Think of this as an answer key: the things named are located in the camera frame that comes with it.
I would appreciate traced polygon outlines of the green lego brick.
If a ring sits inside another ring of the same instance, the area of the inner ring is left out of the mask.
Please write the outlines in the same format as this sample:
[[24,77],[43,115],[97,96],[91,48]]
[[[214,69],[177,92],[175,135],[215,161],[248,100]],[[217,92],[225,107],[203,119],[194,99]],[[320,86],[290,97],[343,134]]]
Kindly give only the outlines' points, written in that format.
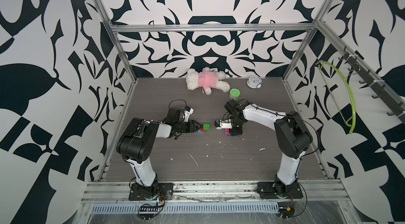
[[204,131],[208,131],[210,129],[210,125],[209,124],[204,124],[203,125]]

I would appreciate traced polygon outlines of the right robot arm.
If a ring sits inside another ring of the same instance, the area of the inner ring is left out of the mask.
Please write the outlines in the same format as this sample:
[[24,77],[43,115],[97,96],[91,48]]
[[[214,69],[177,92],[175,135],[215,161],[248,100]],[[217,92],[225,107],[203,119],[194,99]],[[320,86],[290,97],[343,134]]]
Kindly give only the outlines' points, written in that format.
[[284,186],[297,182],[298,169],[302,158],[313,142],[304,120],[296,112],[276,112],[248,101],[230,100],[225,104],[229,119],[220,121],[218,128],[228,128],[232,136],[243,134],[243,125],[255,122],[276,134],[277,144],[282,152],[276,180]]

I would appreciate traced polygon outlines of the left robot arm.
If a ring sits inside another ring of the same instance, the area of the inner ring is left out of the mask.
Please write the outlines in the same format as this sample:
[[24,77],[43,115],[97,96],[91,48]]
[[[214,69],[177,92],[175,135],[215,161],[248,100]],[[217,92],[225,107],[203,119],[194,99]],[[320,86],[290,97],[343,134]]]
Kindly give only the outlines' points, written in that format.
[[157,174],[149,158],[157,138],[177,139],[203,129],[203,124],[190,119],[193,111],[189,106],[169,108],[161,121],[137,117],[131,120],[116,145],[116,151],[131,165],[137,184],[149,188],[157,183]]

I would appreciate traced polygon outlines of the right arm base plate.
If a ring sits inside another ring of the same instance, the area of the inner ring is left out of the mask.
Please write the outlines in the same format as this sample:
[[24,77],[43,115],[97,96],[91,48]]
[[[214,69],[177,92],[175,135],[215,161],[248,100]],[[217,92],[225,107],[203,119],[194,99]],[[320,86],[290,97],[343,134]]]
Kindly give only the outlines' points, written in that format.
[[302,199],[303,193],[300,184],[294,181],[291,185],[285,185],[276,180],[271,182],[258,182],[256,192],[261,199]]

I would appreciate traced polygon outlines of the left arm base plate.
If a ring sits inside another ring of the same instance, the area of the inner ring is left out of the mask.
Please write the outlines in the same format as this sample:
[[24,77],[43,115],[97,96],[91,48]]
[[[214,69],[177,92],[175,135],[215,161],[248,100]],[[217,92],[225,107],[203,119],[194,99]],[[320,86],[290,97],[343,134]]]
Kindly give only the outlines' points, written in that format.
[[129,193],[129,201],[153,200],[157,199],[170,199],[173,196],[174,184],[173,183],[153,183],[150,187],[142,186],[138,183],[131,185]]

